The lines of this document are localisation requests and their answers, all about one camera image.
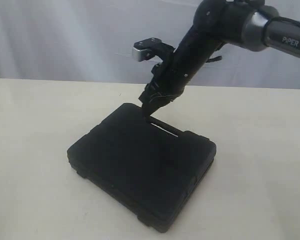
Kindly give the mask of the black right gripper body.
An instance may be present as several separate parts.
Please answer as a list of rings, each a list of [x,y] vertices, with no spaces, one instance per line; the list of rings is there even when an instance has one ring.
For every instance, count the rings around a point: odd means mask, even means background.
[[[139,96],[141,112],[146,118],[178,98],[190,81],[189,73],[167,61],[156,64],[151,72],[153,77]]]

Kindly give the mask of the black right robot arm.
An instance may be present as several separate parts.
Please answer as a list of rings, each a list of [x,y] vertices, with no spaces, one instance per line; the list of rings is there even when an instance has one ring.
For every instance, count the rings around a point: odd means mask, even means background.
[[[280,16],[263,0],[202,1],[178,47],[155,37],[134,43],[137,61],[161,59],[139,97],[142,114],[149,117],[182,95],[204,64],[221,60],[214,53],[226,44],[252,52],[274,48],[300,58],[300,21]]]

